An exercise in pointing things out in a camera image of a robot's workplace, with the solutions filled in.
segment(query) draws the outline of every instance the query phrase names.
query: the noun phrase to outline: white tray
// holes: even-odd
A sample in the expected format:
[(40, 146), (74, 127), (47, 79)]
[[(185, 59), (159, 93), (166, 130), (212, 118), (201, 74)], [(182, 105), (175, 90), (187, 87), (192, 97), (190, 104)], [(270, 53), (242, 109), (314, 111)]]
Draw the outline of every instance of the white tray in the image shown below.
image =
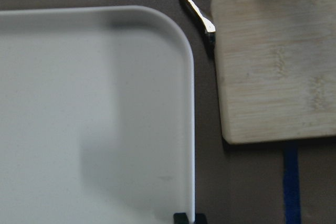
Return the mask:
[(138, 6), (0, 12), (0, 223), (194, 221), (193, 58)]

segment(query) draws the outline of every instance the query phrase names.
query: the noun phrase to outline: cutting board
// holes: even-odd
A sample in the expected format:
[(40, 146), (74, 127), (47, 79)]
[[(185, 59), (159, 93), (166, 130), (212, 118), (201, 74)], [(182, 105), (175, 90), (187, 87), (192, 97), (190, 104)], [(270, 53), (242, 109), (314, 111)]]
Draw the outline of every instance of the cutting board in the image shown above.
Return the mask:
[(212, 0), (223, 137), (336, 134), (336, 0)]

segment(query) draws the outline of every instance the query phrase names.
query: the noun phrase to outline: wooden cutting board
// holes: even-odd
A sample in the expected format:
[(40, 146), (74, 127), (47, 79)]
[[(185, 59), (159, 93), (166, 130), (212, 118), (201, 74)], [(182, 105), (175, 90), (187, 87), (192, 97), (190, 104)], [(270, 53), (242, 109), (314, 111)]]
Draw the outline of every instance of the wooden cutting board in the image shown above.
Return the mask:
[(336, 0), (212, 0), (223, 137), (336, 135)]

